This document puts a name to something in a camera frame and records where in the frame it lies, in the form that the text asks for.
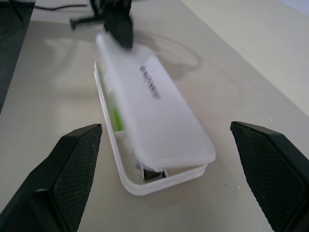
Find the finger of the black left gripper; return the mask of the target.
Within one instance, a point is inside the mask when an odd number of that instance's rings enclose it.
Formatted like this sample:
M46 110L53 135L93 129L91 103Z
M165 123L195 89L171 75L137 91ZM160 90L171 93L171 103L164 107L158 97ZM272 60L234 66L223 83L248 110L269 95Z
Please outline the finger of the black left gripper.
M80 25L91 25L96 23L103 23L105 18L100 15L87 15L81 16L79 18L71 18L70 19L70 27L71 29L76 29Z
M128 14L106 15L105 31L123 48L133 47L133 23Z

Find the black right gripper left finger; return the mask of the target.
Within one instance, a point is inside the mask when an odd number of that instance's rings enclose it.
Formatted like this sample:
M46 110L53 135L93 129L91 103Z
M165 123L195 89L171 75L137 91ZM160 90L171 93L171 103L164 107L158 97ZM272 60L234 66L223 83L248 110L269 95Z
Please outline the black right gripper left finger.
M102 125L62 136L0 213L0 232L77 232L93 185Z

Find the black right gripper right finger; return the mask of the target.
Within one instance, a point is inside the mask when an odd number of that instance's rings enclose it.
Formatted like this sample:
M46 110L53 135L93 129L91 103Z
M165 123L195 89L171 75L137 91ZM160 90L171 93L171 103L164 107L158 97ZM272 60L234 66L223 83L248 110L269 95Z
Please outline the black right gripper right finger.
M233 121L240 162L274 232L309 232L309 159L282 133Z

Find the green plastic ruler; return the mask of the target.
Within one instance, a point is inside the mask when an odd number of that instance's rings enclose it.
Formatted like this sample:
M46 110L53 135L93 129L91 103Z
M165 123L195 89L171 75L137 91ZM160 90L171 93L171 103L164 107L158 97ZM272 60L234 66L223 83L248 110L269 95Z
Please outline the green plastic ruler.
M115 131L123 131L125 129L125 125L123 123L122 120L122 116L120 114L119 108L118 108L118 104L117 104L117 100L114 96L114 94L110 95L110 101L112 104L112 117L113 117L113 121L114 121L114 127L115 127Z

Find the white plastic pencil case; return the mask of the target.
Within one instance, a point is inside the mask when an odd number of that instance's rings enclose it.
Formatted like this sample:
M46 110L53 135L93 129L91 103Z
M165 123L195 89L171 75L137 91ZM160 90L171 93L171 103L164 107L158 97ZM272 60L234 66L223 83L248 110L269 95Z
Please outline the white plastic pencil case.
M155 52L138 43L125 50L107 33L96 45L94 77L123 187L143 196L202 176L215 147ZM115 131L111 94L122 131Z

